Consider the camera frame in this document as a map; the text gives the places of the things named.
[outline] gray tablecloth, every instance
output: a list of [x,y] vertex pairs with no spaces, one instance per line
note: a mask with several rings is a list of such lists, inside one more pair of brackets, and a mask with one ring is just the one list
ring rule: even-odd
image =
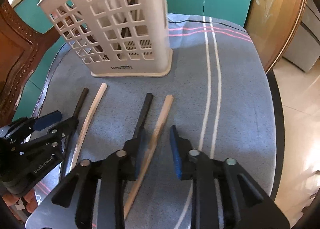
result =
[[[76,53],[69,51],[53,62],[57,68],[50,70],[54,74],[40,113],[42,116],[60,110],[64,119],[70,117],[83,87],[88,87],[75,142],[101,83],[107,83],[79,158],[96,161],[121,149],[132,138],[147,92],[155,96],[145,125],[148,138],[165,96],[174,95],[155,155],[126,220],[127,228],[174,229],[179,220],[190,181],[179,181],[174,173],[169,143],[173,124],[195,148],[203,143],[202,150],[208,155],[214,148],[215,159],[238,160],[268,194],[273,184],[273,105],[267,78],[248,34],[239,25],[219,19],[176,14],[168,18],[173,60],[167,76],[94,78]],[[38,184],[39,202],[56,186],[57,176],[58,167]],[[188,227],[190,212],[191,206],[180,228]]]

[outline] dark stick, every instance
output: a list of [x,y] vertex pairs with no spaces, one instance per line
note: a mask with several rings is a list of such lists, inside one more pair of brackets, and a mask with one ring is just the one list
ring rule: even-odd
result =
[[[79,98],[79,100],[78,100],[78,103],[77,103],[77,105],[76,105],[76,108],[75,108],[75,110],[74,110],[74,112],[73,112],[73,115],[72,115],[73,117],[78,118],[79,113],[80,113],[80,110],[81,110],[81,108],[82,108],[82,105],[83,105],[83,103],[84,103],[84,100],[85,100],[88,92],[89,92],[89,89],[87,89],[86,87],[82,90],[82,93],[81,93],[81,95],[80,95],[80,98]],[[64,157],[65,157],[65,155],[66,155],[68,146],[69,146],[69,144],[70,144],[71,137],[72,137],[72,135],[67,136],[66,139],[65,139],[65,141],[64,141],[64,145],[63,145],[63,155],[64,155]],[[65,166],[66,166],[66,161],[65,161],[65,159],[64,159],[64,160],[61,162],[61,164],[60,164],[58,183],[60,183],[60,181],[61,181],[61,180],[63,179],[63,177],[64,177],[65,170],[66,170],[66,167],[65,167]]]
[[137,138],[138,134],[142,131],[142,128],[144,127],[144,123],[146,122],[146,119],[147,119],[147,115],[151,106],[152,99],[153,99],[153,94],[147,93],[140,111],[140,115],[137,121],[136,128],[134,130],[132,139]]

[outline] white laundry basket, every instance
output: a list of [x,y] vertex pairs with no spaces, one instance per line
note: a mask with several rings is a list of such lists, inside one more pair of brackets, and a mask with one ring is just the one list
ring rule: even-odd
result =
[[38,4],[96,77],[166,75],[166,0],[41,0]]

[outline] silver bolt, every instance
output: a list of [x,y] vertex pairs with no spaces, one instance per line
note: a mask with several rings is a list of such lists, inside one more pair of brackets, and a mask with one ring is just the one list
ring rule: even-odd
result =
[[235,159],[229,158],[227,159],[227,164],[230,166],[236,165],[237,161]]
[[124,156],[127,155],[127,152],[124,151],[124,150],[120,150],[120,151],[117,151],[116,154],[117,154],[118,157],[124,157]]
[[82,167],[87,167],[90,163],[91,163],[90,160],[85,159],[85,160],[82,160],[82,161],[80,162],[80,165],[81,165]]
[[198,156],[199,154],[200,154],[200,152],[196,149],[189,151],[190,156]]

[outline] tiled floor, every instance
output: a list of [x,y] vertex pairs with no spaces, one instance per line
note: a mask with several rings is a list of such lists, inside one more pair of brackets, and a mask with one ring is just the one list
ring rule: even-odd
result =
[[320,61],[306,74],[285,59],[274,67],[285,127],[284,165],[276,204],[293,226],[320,186]]

